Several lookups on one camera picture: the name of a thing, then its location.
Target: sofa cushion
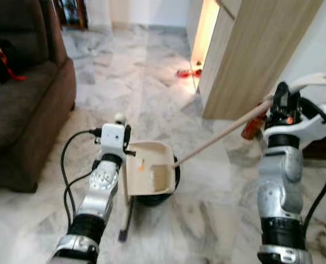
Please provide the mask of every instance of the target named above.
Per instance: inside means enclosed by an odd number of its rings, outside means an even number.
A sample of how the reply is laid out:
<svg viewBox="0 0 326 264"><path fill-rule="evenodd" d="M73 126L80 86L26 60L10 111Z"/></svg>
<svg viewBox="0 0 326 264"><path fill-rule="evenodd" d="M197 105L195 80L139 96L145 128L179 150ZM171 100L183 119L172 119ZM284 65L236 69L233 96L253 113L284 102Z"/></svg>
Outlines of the sofa cushion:
<svg viewBox="0 0 326 264"><path fill-rule="evenodd" d="M48 59L48 44L38 0L0 0L0 39L10 41L26 68Z"/></svg>
<svg viewBox="0 0 326 264"><path fill-rule="evenodd" d="M22 72L25 81L10 80L0 86L0 152L22 133L56 73L54 63L44 62Z"/></svg>

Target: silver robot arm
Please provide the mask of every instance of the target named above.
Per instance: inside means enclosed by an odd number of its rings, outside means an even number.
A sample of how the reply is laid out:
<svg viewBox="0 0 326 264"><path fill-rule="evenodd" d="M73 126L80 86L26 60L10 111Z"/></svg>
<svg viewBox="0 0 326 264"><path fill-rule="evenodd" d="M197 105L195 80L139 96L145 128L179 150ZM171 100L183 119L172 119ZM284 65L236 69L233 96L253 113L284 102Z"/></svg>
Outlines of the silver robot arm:
<svg viewBox="0 0 326 264"><path fill-rule="evenodd" d="M102 127L101 158L89 177L89 190L49 264L97 262L101 237L118 190L119 171L126 162L130 132L123 115L115 116L115 124L107 123Z"/></svg>
<svg viewBox="0 0 326 264"><path fill-rule="evenodd" d="M262 226L258 258L263 264L312 263L300 217L303 157L299 145L324 138L326 123L319 114L303 116L299 91L307 85L326 86L326 75L310 75L290 86L280 83L266 122L268 148L259 164L257 198ZM326 114L326 104L320 109Z"/></svg>

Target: black cable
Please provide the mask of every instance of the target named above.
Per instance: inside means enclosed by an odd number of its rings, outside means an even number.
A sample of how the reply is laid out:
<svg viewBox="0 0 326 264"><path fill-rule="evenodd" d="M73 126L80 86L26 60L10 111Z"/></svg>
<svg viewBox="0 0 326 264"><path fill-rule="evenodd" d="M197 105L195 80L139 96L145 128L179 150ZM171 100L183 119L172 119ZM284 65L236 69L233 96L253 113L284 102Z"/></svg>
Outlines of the black cable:
<svg viewBox="0 0 326 264"><path fill-rule="evenodd" d="M306 99L306 98L300 98L300 104L302 107L307 107L307 108L312 108L314 111L316 111L326 122L326 114L318 107L316 106L314 103L312 103L310 100ZM304 237L306 237L306 232L308 229L308 225L309 222L311 220L311 217L314 213L314 211L316 210L317 206L319 205L320 201L322 200L323 196L326 194L326 182L323 186L323 189L320 191L319 195L317 196L317 198L315 199L314 203L312 204L306 218L305 221L303 223L303 235Z"/></svg>
<svg viewBox="0 0 326 264"><path fill-rule="evenodd" d="M68 231L69 231L70 226L71 226L71 219L70 219L70 211L69 211L69 206L68 206L68 203L67 203L66 196L67 196L68 192L71 191L71 186L72 186L74 183L76 183L76 182L78 182L79 180L82 180L82 179L88 177L91 173L92 173L92 170L91 170L90 172L88 172L87 174L85 174L85 175L83 175L83 176L80 176L80 177L74 179L73 181L71 181L71 182L69 183L69 185L68 185L68 186L65 188L65 190L64 190L64 201L65 201L65 202L64 202L64 206L65 206L65 210L67 211L67 213L69 212L69 214L67 214L67 216L68 216Z"/></svg>
<svg viewBox="0 0 326 264"><path fill-rule="evenodd" d="M66 150L67 150L69 144L71 143L71 141L75 137L77 137L78 135L86 134L86 133L91 133L91 130L80 131L80 132L77 132L76 134L74 134L72 137L70 137L68 139L68 141L66 142L64 148L63 148L62 155L61 155L61 158L60 158L60 167L61 167L61 170L62 170L62 175L63 175L63 179L64 179L64 182L65 182L65 187L68 189L68 192L69 192L71 206L72 206L72 210L73 210L73 216L76 214L76 206L75 206L73 193L71 192L71 189L69 189L69 182L68 182L68 178L67 178L66 173L65 173L64 157L65 157ZM64 207L65 207L65 210L66 210L67 218L69 219L69 222L71 222L71 216L70 216L69 206L67 204L66 195L64 195Z"/></svg>

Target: white wall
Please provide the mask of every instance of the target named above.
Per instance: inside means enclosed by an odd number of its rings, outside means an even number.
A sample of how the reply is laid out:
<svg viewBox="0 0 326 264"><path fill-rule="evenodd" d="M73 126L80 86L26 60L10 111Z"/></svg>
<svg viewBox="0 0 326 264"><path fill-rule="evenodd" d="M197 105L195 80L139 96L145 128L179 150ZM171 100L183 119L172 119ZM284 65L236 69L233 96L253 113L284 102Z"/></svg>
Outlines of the white wall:
<svg viewBox="0 0 326 264"><path fill-rule="evenodd" d="M189 11L187 13L186 32L187 38L189 39L190 49L193 51L203 7L203 0L191 0L190 2Z"/></svg>
<svg viewBox="0 0 326 264"><path fill-rule="evenodd" d="M110 15L112 22L185 27L189 5L190 0L110 0Z"/></svg>
<svg viewBox="0 0 326 264"><path fill-rule="evenodd" d="M326 72L326 0L306 34L282 72L279 80L291 83L295 79L315 72ZM308 87L301 91L315 103L326 102L326 87Z"/></svg>
<svg viewBox="0 0 326 264"><path fill-rule="evenodd" d="M89 29L111 28L109 0L85 0Z"/></svg>

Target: broom handle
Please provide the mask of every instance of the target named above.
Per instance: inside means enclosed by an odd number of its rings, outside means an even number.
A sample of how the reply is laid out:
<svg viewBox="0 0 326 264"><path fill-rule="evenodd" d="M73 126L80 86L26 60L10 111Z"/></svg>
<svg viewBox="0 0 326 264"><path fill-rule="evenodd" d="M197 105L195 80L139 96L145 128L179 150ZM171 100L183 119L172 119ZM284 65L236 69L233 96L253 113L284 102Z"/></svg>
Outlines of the broom handle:
<svg viewBox="0 0 326 264"><path fill-rule="evenodd" d="M199 148L197 148L194 151L190 152L184 158L182 158L181 160L179 160L176 163L174 163L172 165L172 167L173 168L176 168L176 167L180 166L182 163L184 163L185 161L189 160L193 156L197 155L202 150L204 150L207 147L209 147L211 144L214 144L215 142L217 142L221 138L225 137L226 135L228 135L229 133L231 133L232 131L234 131L236 128L242 126L247 121L249 121L249 120L251 120L253 118L258 117L260 114L264 113L269 108L271 108L272 105L273 105L273 99L271 97L270 98L267 98L259 106L255 107L253 110L249 111L247 114L243 115L238 120L234 121L222 133L220 133L219 135L216 135L215 137L213 137L212 139L210 139L209 141L207 141L206 143L204 143L202 146L200 146Z"/></svg>

